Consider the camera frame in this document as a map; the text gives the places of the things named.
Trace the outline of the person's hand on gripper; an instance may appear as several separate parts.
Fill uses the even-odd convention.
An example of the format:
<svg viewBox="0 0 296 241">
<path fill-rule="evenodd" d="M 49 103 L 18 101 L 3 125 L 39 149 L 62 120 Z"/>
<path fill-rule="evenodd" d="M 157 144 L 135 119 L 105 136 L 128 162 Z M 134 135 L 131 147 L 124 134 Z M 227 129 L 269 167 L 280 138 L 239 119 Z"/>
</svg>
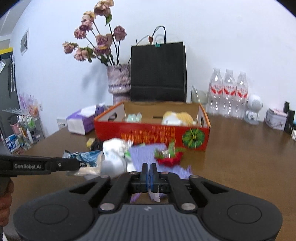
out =
<svg viewBox="0 0 296 241">
<path fill-rule="evenodd" d="M 0 198 L 0 225 L 6 226 L 9 222 L 10 207 L 12 204 L 12 193 L 15 185 L 12 180 L 9 181 L 4 195 Z"/>
</svg>

